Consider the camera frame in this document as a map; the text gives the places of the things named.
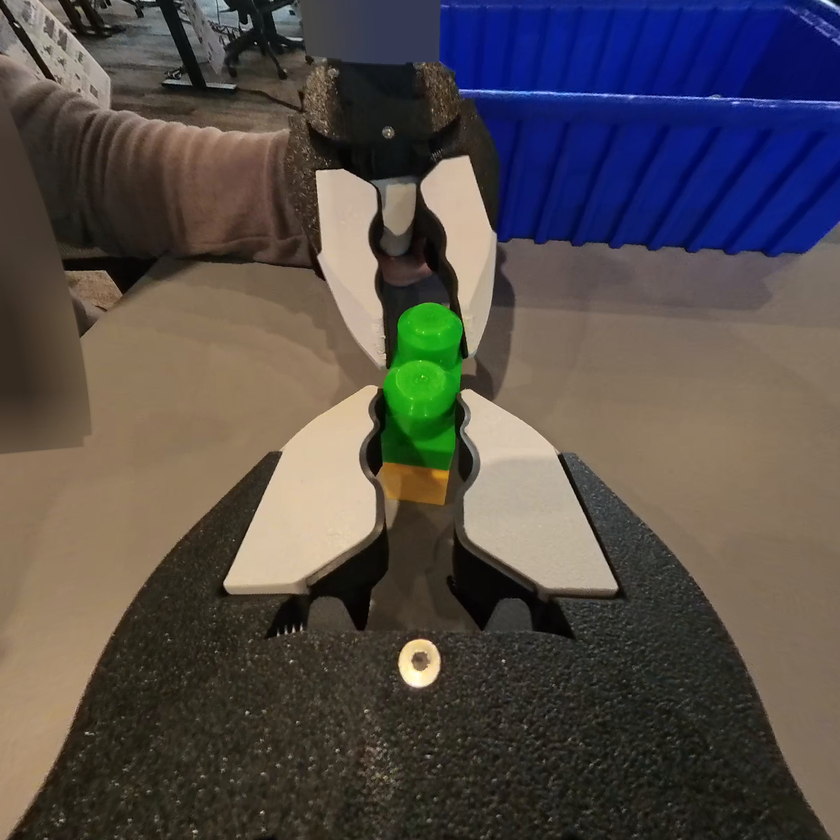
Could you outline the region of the yellow one-stud block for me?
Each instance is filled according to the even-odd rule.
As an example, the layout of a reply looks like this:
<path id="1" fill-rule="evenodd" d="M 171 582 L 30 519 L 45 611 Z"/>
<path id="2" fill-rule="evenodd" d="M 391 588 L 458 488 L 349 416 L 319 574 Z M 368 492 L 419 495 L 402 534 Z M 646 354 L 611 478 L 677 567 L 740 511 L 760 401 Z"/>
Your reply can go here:
<path id="1" fill-rule="evenodd" d="M 384 462 L 377 479 L 388 499 L 443 506 L 449 470 Z"/>

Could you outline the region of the dark office desk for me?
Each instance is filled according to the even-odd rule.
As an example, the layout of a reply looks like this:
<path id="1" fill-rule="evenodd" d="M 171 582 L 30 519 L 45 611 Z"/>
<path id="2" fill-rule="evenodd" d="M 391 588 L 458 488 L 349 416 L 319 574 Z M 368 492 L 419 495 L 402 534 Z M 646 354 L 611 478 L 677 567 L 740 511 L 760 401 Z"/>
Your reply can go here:
<path id="1" fill-rule="evenodd" d="M 181 75 L 179 78 L 167 77 L 161 85 L 170 91 L 197 91 L 199 93 L 234 94 L 238 86 L 224 82 L 208 82 L 196 58 L 184 24 L 176 8 L 175 1 L 158 1 L 166 26 L 181 59 Z"/>

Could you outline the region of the black office chair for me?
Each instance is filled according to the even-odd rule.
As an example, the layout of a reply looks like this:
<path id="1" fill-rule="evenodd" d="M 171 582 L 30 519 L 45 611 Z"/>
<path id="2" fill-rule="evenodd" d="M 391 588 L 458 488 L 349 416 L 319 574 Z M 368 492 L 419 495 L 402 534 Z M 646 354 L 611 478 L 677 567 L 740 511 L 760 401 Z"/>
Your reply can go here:
<path id="1" fill-rule="evenodd" d="M 251 47 L 270 58 L 278 78 L 288 78 L 280 56 L 303 49 L 300 2 L 298 1 L 226 1 L 228 12 L 236 13 L 239 35 L 224 48 L 224 68 L 230 78 L 238 76 L 240 57 Z"/>

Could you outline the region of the person's left forearm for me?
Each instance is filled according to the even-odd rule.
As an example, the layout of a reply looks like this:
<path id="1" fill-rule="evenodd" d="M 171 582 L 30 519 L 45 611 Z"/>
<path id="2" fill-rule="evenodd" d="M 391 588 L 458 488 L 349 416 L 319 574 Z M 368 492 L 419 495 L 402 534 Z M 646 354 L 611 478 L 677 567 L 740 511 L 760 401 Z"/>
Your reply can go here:
<path id="1" fill-rule="evenodd" d="M 287 194 L 288 129 L 106 110 L 5 56 L 1 93 L 58 240 L 113 256 L 312 266 Z"/>

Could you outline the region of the person's left hand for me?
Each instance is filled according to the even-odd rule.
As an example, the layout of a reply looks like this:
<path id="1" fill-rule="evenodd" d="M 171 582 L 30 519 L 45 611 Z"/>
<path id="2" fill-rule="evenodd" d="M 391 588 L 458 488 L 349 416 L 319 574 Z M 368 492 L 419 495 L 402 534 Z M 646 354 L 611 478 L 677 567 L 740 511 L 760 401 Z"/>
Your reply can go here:
<path id="1" fill-rule="evenodd" d="M 423 254 L 410 253 L 399 256 L 379 254 L 377 262 L 382 281 L 391 287 L 408 287 L 433 274 Z"/>

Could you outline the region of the green two-stud block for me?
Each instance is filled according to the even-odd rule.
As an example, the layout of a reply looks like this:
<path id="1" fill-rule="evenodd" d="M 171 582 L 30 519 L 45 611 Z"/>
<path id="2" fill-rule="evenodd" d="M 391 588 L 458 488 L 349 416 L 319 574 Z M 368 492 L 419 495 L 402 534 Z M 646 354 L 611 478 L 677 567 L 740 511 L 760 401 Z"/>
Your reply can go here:
<path id="1" fill-rule="evenodd" d="M 409 308 L 398 319 L 395 354 L 383 383 L 385 463 L 449 469 L 463 337 L 459 317 L 435 302 Z"/>

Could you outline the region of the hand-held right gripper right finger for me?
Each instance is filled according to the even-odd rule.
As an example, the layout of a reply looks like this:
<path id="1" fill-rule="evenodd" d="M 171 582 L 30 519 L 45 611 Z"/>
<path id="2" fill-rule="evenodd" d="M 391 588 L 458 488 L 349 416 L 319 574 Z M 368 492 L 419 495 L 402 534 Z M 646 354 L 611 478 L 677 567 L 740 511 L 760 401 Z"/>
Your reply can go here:
<path id="1" fill-rule="evenodd" d="M 462 391 L 472 467 L 457 501 L 462 544 L 540 599 L 612 598 L 619 584 L 560 453 L 475 391 Z"/>

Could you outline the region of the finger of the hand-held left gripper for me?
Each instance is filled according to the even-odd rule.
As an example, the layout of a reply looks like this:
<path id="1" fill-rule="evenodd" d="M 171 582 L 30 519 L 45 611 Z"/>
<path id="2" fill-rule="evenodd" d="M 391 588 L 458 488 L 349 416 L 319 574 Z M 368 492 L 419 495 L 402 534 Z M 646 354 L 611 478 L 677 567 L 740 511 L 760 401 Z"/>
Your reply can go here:
<path id="1" fill-rule="evenodd" d="M 490 315 L 497 234 L 468 156 L 438 162 L 422 181 L 424 220 L 442 277 L 464 326 L 464 356 L 476 356 Z"/>
<path id="2" fill-rule="evenodd" d="M 379 213 L 375 187 L 346 170 L 317 172 L 318 265 L 342 320 L 371 362 L 386 365 L 385 325 L 371 229 Z"/>

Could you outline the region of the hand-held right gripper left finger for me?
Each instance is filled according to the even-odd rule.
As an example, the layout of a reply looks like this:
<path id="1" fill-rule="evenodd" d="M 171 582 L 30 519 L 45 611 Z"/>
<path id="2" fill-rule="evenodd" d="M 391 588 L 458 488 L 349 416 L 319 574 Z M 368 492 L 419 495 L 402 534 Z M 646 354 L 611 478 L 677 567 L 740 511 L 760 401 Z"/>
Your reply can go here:
<path id="1" fill-rule="evenodd" d="M 224 579 L 228 595 L 299 595 L 380 537 L 384 495 L 367 464 L 373 385 L 291 437 Z"/>

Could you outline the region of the blue plastic bin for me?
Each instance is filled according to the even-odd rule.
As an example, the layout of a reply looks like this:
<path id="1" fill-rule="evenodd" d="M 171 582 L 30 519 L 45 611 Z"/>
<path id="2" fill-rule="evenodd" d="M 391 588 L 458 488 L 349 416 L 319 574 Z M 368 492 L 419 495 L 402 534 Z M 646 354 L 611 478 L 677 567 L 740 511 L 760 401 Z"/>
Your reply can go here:
<path id="1" fill-rule="evenodd" d="M 443 2 L 498 237 L 802 254 L 839 218 L 838 2 Z"/>

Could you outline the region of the white paper sheet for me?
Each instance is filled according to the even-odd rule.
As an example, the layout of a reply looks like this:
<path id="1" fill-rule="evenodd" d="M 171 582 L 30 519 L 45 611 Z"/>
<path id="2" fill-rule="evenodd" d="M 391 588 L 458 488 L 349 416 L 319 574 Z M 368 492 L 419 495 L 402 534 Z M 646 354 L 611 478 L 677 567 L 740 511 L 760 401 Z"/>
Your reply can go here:
<path id="1" fill-rule="evenodd" d="M 99 107 L 110 109 L 108 73 L 42 2 L 2 2 L 1 53 L 38 78 L 51 79 Z"/>

